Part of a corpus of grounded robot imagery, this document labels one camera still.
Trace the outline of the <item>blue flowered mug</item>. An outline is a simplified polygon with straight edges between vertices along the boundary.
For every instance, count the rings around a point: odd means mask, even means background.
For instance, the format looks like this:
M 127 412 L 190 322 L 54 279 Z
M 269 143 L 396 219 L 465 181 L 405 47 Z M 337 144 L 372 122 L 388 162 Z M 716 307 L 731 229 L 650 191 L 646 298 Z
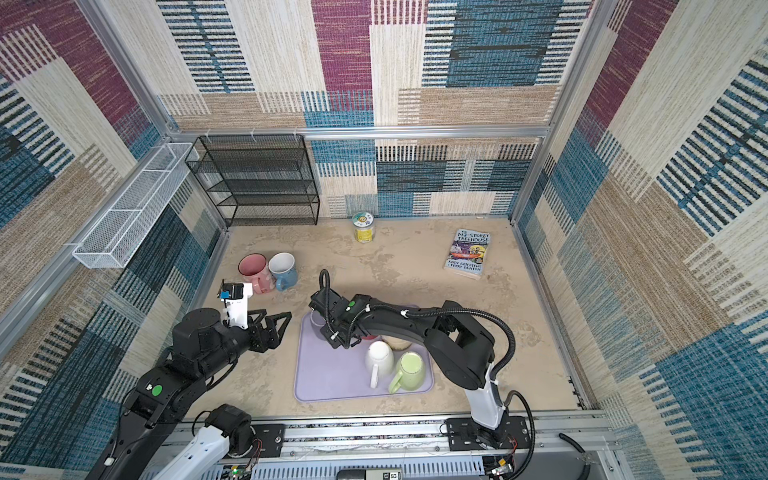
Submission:
M 296 260 L 291 253 L 277 253 L 269 260 L 268 268 L 274 277 L 275 287 L 278 291 L 286 291 L 297 284 Z

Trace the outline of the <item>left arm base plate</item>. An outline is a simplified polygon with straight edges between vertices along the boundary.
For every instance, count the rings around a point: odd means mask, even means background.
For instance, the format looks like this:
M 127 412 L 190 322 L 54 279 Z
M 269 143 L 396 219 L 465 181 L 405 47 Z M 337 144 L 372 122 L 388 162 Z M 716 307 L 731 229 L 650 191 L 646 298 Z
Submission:
M 281 455 L 286 425 L 282 423 L 253 424 L 246 433 L 247 450 L 244 459 L 261 461 Z

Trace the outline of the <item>pink patterned mug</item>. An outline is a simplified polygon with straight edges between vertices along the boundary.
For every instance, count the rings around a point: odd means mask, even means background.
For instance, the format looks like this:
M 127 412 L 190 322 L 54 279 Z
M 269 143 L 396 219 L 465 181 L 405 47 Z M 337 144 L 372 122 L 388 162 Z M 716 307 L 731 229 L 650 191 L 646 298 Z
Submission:
M 269 270 L 268 260 L 261 253 L 244 256 L 238 263 L 238 272 L 246 283 L 252 285 L 254 294 L 265 294 L 275 289 L 275 280 Z

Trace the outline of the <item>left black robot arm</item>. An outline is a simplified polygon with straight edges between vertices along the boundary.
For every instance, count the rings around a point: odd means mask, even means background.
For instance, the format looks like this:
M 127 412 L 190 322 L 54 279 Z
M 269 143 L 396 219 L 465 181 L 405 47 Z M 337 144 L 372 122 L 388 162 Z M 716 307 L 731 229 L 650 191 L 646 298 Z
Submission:
M 264 353 L 281 344 L 292 314 L 246 313 L 246 326 L 229 326 L 213 308 L 195 309 L 172 330 L 172 346 L 140 377 L 118 408 L 108 444 L 89 479 L 137 479 L 191 406 L 228 376 L 247 351 Z

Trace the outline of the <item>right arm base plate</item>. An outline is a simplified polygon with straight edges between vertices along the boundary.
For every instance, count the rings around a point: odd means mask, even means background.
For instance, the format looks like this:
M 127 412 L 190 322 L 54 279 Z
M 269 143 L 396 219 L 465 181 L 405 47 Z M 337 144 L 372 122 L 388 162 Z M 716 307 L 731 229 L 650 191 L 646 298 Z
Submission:
M 452 417 L 444 421 L 451 451 L 528 449 L 531 427 L 522 416 L 503 415 L 496 429 L 488 429 L 470 417 Z

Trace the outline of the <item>lavender mug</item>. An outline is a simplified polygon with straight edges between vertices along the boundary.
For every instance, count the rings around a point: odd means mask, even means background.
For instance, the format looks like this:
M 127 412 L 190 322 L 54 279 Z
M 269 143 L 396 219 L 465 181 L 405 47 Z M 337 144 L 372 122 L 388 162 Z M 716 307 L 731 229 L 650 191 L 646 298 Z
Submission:
M 324 340 L 325 337 L 324 337 L 324 334 L 322 333 L 322 329 L 326 325 L 325 319 L 316 310 L 311 310 L 309 312 L 309 320 L 312 326 L 312 331 L 314 332 L 315 336 L 321 340 Z

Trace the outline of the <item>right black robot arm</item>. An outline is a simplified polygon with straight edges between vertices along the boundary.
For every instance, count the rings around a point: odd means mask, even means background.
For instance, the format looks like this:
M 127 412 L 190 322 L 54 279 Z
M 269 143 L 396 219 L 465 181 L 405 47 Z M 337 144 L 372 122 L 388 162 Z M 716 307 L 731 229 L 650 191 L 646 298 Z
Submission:
M 496 377 L 516 350 L 515 336 L 504 320 L 453 301 L 411 308 L 362 294 L 348 300 L 329 287 L 316 291 L 309 306 L 325 320 L 321 333 L 334 348 L 348 349 L 364 335 L 424 346 L 443 375 L 465 390 L 473 421 L 488 430 L 501 425 L 507 408 Z

